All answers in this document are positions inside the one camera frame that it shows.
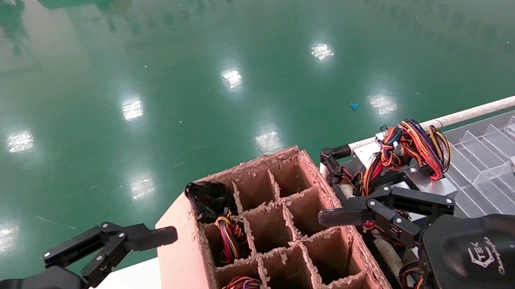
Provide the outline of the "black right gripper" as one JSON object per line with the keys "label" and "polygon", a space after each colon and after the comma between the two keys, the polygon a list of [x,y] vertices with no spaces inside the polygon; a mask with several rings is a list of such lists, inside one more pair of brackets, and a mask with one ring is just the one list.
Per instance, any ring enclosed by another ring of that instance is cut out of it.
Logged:
{"label": "black right gripper", "polygon": [[[369,196],[353,197],[342,208],[319,212],[326,227],[363,226],[368,221],[402,246],[419,247],[423,277],[429,289],[515,289],[515,215],[477,218],[450,215],[455,201],[400,187],[383,187]],[[396,213],[445,215],[422,234]]]}

